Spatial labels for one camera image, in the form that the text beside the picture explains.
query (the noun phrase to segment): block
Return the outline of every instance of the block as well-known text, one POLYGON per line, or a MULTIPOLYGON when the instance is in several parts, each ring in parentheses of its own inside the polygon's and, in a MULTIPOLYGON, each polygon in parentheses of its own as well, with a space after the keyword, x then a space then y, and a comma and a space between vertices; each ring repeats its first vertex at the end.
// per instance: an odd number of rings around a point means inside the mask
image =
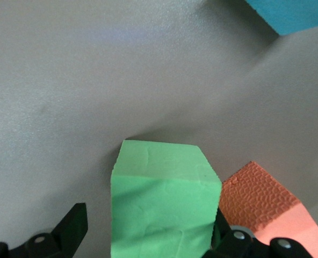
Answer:
POLYGON ((197 146, 125 140, 111 176, 111 257, 202 257, 221 187, 197 146))
POLYGON ((318 0, 246 0, 280 35, 318 26, 318 0))
POLYGON ((291 192, 256 162, 222 184, 220 209, 230 225, 245 226, 268 245, 276 237, 300 242, 318 257, 318 226, 291 192))

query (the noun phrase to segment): screw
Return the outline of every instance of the screw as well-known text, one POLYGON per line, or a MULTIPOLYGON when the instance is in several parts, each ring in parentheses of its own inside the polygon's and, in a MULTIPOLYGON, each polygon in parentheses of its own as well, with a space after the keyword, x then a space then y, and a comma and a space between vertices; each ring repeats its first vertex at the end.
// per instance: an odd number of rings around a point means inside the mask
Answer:
POLYGON ((35 239, 35 243, 40 243, 40 242, 43 242, 45 240, 45 237, 44 236, 39 236, 38 238, 35 239))
POLYGON ((242 232, 240 232, 240 231, 234 232, 233 236, 234 236, 235 238, 240 239, 240 240, 245 239, 245 235, 244 235, 242 232))
POLYGON ((289 243, 287 240, 285 240, 285 239, 279 239, 277 242, 278 242, 278 244, 279 244, 280 246, 282 246, 283 248, 286 248, 286 249, 292 248, 292 246, 290 245, 290 243, 289 243))

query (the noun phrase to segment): blue block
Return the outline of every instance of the blue block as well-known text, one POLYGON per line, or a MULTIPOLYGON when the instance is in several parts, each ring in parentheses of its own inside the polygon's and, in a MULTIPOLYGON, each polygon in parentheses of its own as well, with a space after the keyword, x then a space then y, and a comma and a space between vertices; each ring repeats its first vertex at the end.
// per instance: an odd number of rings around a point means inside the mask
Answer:
POLYGON ((280 35, 318 26, 318 0, 246 0, 280 35))

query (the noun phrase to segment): green foam cube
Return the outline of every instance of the green foam cube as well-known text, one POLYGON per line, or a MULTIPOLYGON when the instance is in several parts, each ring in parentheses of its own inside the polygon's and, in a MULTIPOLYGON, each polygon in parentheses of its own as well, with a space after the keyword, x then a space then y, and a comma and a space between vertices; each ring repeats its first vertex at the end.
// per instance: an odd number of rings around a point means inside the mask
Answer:
POLYGON ((125 140, 111 176, 111 257, 202 257, 220 194, 197 146, 125 140))

